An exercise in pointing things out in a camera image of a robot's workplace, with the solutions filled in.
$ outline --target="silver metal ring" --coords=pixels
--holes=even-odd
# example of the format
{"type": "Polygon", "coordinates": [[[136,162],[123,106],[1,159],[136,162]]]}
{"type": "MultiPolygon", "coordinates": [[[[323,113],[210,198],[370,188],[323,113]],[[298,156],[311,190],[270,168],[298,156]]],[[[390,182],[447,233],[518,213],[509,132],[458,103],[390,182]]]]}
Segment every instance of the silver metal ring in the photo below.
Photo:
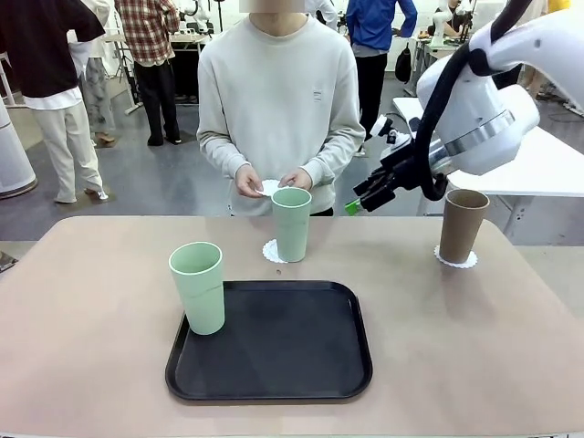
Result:
{"type": "Polygon", "coordinates": [[[469,151],[483,144],[485,141],[492,139],[499,132],[511,126],[513,122],[515,122],[515,117],[506,109],[484,125],[479,126],[475,130],[471,130],[469,133],[454,141],[446,143],[444,147],[448,151],[448,155],[454,157],[454,155],[469,151]]]}

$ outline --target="green cup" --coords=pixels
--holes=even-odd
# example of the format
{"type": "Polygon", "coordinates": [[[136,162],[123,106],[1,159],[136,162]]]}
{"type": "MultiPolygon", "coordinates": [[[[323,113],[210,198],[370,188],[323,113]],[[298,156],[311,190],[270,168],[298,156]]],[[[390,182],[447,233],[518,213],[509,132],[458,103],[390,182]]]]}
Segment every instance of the green cup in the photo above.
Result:
{"type": "Polygon", "coordinates": [[[169,260],[191,330],[211,335],[225,323],[223,253],[219,246],[195,242],[175,250],[169,260]]]}
{"type": "Polygon", "coordinates": [[[311,202],[312,195],[296,187],[281,189],[272,195],[277,254],[285,262],[299,262],[307,253],[311,202]]]}

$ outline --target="sweatshirt logo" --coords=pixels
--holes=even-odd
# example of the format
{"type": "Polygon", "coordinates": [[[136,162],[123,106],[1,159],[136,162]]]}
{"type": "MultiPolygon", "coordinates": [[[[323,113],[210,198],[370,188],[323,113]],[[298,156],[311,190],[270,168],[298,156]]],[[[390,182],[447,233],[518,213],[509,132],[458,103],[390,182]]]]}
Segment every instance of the sweatshirt logo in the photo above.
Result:
{"type": "Polygon", "coordinates": [[[312,98],[315,102],[322,101],[322,89],[312,89],[312,98]]]}

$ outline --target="white paper coaster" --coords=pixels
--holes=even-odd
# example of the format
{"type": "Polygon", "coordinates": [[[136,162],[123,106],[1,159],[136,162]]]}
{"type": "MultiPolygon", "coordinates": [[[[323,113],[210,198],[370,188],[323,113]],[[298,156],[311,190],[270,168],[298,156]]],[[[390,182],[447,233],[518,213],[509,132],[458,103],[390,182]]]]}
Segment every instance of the white paper coaster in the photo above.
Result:
{"type": "Polygon", "coordinates": [[[450,263],[450,262],[447,262],[446,260],[444,260],[443,258],[441,258],[439,245],[437,245],[434,248],[434,255],[436,256],[436,258],[438,260],[440,260],[445,265],[448,265],[451,267],[458,267],[460,269],[468,269],[469,267],[473,267],[474,265],[476,265],[478,263],[478,257],[476,256],[475,251],[471,251],[471,254],[468,255],[468,258],[466,259],[466,261],[464,263],[450,263]]]}
{"type": "Polygon", "coordinates": [[[260,192],[257,191],[260,194],[263,194],[264,196],[272,196],[275,192],[277,192],[278,190],[280,190],[282,187],[278,187],[278,185],[280,184],[280,181],[278,180],[263,180],[262,181],[262,185],[264,186],[264,191],[260,192]]]}
{"type": "Polygon", "coordinates": [[[288,263],[288,262],[285,262],[284,260],[282,260],[277,255],[276,239],[270,240],[267,244],[264,245],[263,253],[264,253],[264,257],[267,260],[269,260],[270,262],[273,262],[273,263],[288,263]]]}

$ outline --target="khaki pants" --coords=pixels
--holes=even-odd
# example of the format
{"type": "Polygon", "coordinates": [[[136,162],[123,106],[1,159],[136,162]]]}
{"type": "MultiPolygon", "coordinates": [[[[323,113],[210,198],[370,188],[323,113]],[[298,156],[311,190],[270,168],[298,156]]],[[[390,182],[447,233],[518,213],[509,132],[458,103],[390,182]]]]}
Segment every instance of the khaki pants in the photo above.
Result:
{"type": "Polygon", "coordinates": [[[76,201],[74,158],[86,187],[101,191],[103,183],[99,176],[98,156],[91,144],[88,113],[83,102],[65,109],[32,111],[57,172],[58,194],[55,200],[63,203],[76,201]]]}

